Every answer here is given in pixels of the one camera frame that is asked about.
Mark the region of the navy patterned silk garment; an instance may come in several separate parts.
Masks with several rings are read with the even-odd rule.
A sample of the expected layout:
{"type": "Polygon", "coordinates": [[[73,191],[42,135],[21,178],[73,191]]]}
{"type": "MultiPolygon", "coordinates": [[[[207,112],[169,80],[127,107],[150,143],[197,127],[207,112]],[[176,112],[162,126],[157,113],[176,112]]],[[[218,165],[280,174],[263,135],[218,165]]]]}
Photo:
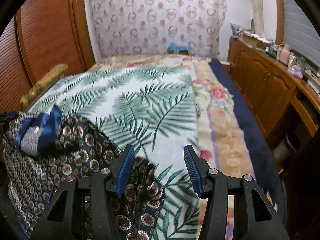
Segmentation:
{"type": "MultiPolygon", "coordinates": [[[[108,168],[121,149],[88,119],[20,112],[4,137],[4,162],[10,178],[9,198],[21,228],[31,236],[40,215],[64,180],[92,176],[108,168]]],[[[121,197],[111,200],[122,239],[150,239],[164,203],[154,177],[155,165],[137,157],[121,197]]]]}

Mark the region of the navy blue mattress edge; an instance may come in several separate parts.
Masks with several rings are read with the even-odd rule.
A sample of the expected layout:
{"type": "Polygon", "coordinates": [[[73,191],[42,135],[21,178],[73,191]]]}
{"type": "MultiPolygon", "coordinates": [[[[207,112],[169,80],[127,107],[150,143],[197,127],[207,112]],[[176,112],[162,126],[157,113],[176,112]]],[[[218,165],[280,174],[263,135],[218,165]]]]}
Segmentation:
{"type": "Polygon", "coordinates": [[[270,194],[272,203],[278,207],[277,213],[279,218],[284,221],[286,215],[285,194],[274,164],[273,155],[268,148],[262,131],[249,110],[245,98],[236,88],[220,62],[217,59],[212,59],[209,65],[218,81],[233,96],[234,114],[240,129],[244,132],[244,141],[249,151],[257,183],[264,193],[270,194]]]}

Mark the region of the olive gold folded blanket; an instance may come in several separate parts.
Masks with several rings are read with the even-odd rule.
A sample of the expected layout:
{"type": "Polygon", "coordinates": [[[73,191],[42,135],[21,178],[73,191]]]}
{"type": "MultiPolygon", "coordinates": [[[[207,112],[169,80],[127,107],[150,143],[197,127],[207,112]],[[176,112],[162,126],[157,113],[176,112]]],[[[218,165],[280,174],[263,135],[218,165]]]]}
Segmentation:
{"type": "Polygon", "coordinates": [[[20,99],[20,109],[26,112],[35,102],[67,72],[67,64],[58,64],[47,72],[37,83],[20,99]]]}

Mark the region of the floral beige bedspread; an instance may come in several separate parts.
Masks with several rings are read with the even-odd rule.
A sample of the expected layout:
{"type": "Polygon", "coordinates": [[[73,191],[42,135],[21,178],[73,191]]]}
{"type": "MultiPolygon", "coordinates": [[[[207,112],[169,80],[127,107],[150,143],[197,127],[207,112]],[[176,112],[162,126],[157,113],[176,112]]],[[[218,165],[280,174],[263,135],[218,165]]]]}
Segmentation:
{"type": "MultiPolygon", "coordinates": [[[[234,114],[232,94],[222,85],[210,68],[212,59],[184,55],[136,55],[113,56],[93,66],[96,71],[132,67],[183,67],[189,71],[195,93],[197,110],[198,147],[197,155],[209,166],[219,169],[225,175],[240,178],[254,175],[244,132],[234,114]]],[[[199,201],[199,223],[195,239],[203,223],[207,206],[199,201]]]]}

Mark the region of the wooden slatted wardrobe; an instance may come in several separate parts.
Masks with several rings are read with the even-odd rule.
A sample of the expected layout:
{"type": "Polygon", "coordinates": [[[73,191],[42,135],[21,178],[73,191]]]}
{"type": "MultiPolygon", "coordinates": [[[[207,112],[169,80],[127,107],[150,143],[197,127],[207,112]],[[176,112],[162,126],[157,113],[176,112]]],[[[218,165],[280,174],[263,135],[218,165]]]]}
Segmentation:
{"type": "Polygon", "coordinates": [[[1,112],[18,110],[56,65],[73,75],[94,63],[85,0],[26,0],[1,35],[1,112]]]}

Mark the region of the wooden sideboard cabinet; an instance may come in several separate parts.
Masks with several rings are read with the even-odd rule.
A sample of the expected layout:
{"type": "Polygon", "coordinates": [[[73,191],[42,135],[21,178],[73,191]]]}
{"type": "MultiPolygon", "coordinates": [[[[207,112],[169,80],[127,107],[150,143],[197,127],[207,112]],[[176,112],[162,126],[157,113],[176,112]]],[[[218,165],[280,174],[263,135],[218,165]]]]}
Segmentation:
{"type": "Polygon", "coordinates": [[[303,148],[319,131],[319,97],[287,66],[230,38],[230,75],[245,98],[267,144],[289,142],[303,148]]]}

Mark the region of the palm leaf white blanket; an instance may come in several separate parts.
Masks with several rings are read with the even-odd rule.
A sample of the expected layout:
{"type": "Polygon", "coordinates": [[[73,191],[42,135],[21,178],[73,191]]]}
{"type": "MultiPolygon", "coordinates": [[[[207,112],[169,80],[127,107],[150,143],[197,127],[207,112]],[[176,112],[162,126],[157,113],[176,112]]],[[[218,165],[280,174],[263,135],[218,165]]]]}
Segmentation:
{"type": "Polygon", "coordinates": [[[197,148],[197,110],[187,68],[132,67],[64,77],[30,112],[91,120],[119,148],[135,148],[136,163],[114,202],[123,239],[195,239],[199,201],[183,159],[197,148]]]}

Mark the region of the purple small item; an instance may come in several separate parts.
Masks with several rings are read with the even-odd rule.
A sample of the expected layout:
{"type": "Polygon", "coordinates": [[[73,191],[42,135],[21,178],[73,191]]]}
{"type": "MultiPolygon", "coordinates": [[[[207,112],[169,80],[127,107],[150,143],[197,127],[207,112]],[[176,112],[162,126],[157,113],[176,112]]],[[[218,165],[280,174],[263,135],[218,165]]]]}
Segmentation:
{"type": "Polygon", "coordinates": [[[293,66],[290,66],[288,68],[288,71],[290,74],[292,74],[293,76],[299,78],[299,79],[302,79],[303,78],[303,73],[301,71],[301,68],[297,65],[293,65],[293,66]]]}

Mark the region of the pink jug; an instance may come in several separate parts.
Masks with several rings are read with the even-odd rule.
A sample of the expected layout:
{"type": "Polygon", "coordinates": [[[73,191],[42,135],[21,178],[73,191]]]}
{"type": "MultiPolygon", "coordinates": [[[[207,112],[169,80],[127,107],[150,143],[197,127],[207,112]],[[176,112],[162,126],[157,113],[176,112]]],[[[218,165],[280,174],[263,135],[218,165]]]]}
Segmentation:
{"type": "Polygon", "coordinates": [[[277,60],[288,65],[290,58],[290,46],[287,43],[282,43],[278,46],[277,60]]]}

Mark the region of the circle patterned sheer curtain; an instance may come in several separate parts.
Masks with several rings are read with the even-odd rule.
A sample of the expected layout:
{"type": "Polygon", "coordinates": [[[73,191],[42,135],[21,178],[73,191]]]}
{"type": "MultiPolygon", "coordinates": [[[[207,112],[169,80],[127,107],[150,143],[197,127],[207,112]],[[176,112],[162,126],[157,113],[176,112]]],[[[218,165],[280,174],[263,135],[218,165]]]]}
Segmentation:
{"type": "Polygon", "coordinates": [[[193,56],[219,54],[226,0],[89,0],[100,53],[166,54],[174,42],[193,56]]]}

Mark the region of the cardboard box on sideboard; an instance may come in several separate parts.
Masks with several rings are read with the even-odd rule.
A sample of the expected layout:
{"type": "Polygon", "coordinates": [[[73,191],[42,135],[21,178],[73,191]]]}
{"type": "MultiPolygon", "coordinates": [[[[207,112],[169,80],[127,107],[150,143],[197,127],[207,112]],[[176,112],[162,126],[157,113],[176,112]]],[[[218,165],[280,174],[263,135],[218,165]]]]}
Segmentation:
{"type": "Polygon", "coordinates": [[[258,48],[262,50],[265,50],[265,48],[270,44],[270,41],[266,38],[260,37],[259,35],[253,34],[249,31],[242,32],[242,42],[251,48],[258,48]]]}

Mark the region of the blue item on box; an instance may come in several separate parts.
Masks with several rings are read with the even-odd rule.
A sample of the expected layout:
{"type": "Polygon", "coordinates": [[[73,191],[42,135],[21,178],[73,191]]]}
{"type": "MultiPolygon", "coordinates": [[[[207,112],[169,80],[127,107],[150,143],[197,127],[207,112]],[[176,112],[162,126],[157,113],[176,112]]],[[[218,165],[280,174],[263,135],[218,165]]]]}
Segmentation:
{"type": "Polygon", "coordinates": [[[181,46],[174,42],[171,42],[169,44],[167,51],[168,51],[168,54],[174,54],[174,53],[185,54],[185,55],[189,54],[189,48],[187,46],[181,46]]]}

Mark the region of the grey window blind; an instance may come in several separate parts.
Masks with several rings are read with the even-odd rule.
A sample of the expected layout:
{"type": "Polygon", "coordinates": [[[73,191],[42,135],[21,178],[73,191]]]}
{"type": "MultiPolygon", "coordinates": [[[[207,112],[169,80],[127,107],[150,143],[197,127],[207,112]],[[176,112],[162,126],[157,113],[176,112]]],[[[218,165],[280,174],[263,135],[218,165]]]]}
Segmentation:
{"type": "Polygon", "coordinates": [[[319,67],[319,35],[294,0],[284,2],[284,42],[319,67]]]}

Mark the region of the beige tied side curtain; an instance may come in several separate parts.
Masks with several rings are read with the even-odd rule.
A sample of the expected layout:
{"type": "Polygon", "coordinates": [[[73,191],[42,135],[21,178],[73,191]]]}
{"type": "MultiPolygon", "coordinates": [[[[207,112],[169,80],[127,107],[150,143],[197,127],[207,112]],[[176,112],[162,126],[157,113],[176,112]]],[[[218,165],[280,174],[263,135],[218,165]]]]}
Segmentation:
{"type": "Polygon", "coordinates": [[[263,0],[251,0],[255,33],[264,33],[263,0]]]}

